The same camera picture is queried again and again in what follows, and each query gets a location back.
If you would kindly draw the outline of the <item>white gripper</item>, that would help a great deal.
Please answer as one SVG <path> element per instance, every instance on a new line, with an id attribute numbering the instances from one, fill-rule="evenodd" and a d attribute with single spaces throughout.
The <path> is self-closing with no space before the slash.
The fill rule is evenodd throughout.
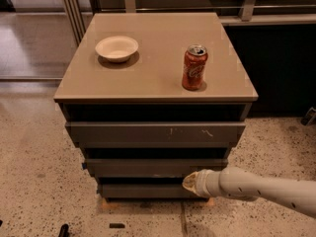
<path id="1" fill-rule="evenodd" d="M 219 172 L 212 170 L 193 172 L 183 179 L 182 186 L 202 198 L 216 198 L 221 195 L 219 175 Z"/>

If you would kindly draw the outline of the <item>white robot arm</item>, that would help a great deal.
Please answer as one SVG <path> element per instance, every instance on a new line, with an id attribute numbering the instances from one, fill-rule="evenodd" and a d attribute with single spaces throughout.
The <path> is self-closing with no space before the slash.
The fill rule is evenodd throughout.
<path id="1" fill-rule="evenodd" d="M 316 217 L 316 182 L 266 178 L 238 167 L 203 169 L 183 180 L 183 187 L 201 198 L 256 200 L 264 198 L 307 216 Z"/>

